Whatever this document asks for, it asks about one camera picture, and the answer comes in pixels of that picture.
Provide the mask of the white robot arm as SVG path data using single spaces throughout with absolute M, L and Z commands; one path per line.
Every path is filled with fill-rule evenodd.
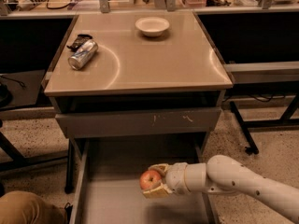
M 147 198 L 203 192 L 212 195 L 246 194 L 299 224 L 299 189 L 258 175 L 242 163 L 216 155 L 206 163 L 153 164 L 139 178 Z

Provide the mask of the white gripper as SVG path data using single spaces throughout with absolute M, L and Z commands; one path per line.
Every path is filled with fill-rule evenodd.
M 185 195 L 189 193 L 185 183 L 186 162 L 169 165 L 167 163 L 153 164 L 149 170 L 158 172 L 165 177 L 165 184 L 149 190 L 143 190 L 142 193 L 147 199 L 165 198 L 170 194 Z

